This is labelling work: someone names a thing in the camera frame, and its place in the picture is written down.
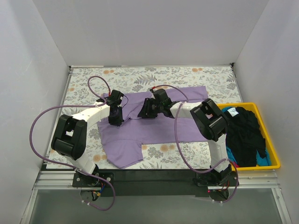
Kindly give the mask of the purple t shirt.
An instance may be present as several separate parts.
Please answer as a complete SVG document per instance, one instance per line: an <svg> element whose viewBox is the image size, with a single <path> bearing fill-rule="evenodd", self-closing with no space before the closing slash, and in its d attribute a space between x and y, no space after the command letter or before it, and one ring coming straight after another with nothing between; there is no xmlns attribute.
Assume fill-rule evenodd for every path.
<svg viewBox="0 0 299 224"><path fill-rule="evenodd" d="M186 94L190 103L208 98L205 86L185 87L180 90ZM175 89L166 89L172 101L183 101L185 97ZM125 93L128 104L122 109L124 122L120 127L112 126L108 119L98 123L101 143L107 160L117 168L127 168L143 160L142 145L174 143L174 119L162 113L155 119L137 117L142 109L145 98L152 97L151 92ZM178 140L180 142L203 142L206 139L193 119L178 118Z"/></svg>

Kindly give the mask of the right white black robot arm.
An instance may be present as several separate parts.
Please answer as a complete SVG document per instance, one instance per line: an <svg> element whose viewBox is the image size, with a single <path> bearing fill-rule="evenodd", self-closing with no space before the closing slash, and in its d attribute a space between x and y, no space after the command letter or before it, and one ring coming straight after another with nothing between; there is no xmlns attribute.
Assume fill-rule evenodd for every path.
<svg viewBox="0 0 299 224"><path fill-rule="evenodd" d="M207 98L202 102L189 103L187 98L183 101L172 101L164 89L150 90L151 98L144 100L138 117L143 119L154 119L162 113L168 118L174 119L174 135L178 151L187 167L198 173L205 174L212 172L211 179L216 185L222 185L228 180L228 174L232 167L226 150L226 136L228 130L228 119L217 104ZM187 162L178 141L178 118L193 119L196 124L196 132L207 140L211 156L210 168L205 171L198 171Z"/></svg>

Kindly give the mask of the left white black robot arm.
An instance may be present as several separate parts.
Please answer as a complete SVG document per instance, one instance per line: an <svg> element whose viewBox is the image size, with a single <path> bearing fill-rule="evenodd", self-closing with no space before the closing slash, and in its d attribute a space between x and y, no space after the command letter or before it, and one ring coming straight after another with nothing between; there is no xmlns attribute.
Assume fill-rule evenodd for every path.
<svg viewBox="0 0 299 224"><path fill-rule="evenodd" d="M58 119L51 148L66 157L75 168L84 171L83 181L90 187L96 186L100 178L95 172L96 164L85 152L87 131L106 118L110 125L121 126L124 121L121 106L123 98L123 93L112 90L112 93L104 98L106 103L103 106L100 104L104 100L99 99L94 107L71 116L63 114Z"/></svg>

